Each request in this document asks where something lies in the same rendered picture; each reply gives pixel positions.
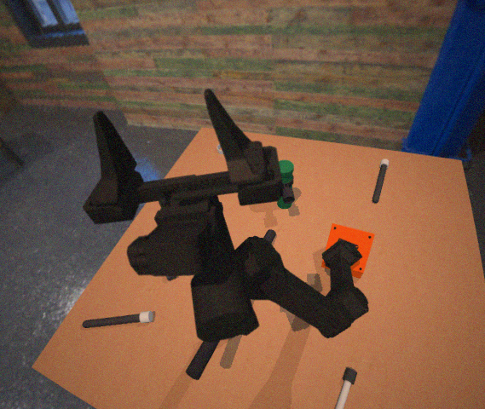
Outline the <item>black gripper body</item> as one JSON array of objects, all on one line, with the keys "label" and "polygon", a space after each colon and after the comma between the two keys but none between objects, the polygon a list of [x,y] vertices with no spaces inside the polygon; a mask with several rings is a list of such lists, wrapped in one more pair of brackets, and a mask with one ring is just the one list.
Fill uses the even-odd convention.
[{"label": "black gripper body", "polygon": [[100,179],[82,208],[98,224],[132,221],[139,205],[148,202],[158,201],[159,214],[166,216],[168,222],[204,220],[203,214],[216,206],[221,224],[218,245],[221,246],[228,235],[228,226],[217,195],[238,193],[241,206],[276,202],[283,195],[277,147],[263,147],[263,156],[266,177],[262,181],[232,186],[228,171],[143,181],[142,175],[134,170],[118,202],[91,203],[91,194]]}]

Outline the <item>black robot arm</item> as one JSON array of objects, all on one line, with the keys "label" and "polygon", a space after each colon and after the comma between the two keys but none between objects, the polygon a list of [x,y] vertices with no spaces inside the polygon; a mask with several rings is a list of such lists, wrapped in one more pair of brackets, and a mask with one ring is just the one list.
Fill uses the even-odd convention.
[{"label": "black robot arm", "polygon": [[264,238],[248,237],[234,249],[228,231],[218,245],[216,206],[204,220],[168,222],[158,210],[157,227],[138,236],[127,256],[138,275],[186,276],[191,281],[197,337],[208,343],[248,336],[260,325],[251,300],[271,301],[333,338],[367,313],[368,300],[354,287],[351,266],[362,259],[358,245],[339,238],[322,254],[331,290],[319,291],[292,274]]}]

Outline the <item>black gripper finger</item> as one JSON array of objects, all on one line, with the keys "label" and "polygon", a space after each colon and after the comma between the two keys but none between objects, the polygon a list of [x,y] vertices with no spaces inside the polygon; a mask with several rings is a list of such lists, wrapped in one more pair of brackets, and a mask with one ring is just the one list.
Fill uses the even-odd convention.
[{"label": "black gripper finger", "polygon": [[251,141],[215,97],[205,89],[205,101],[212,126],[226,159],[231,185],[262,181],[266,177],[263,143]]},{"label": "black gripper finger", "polygon": [[103,111],[93,116],[95,137],[100,155],[101,181],[91,194],[91,203],[118,202],[137,162]]}]

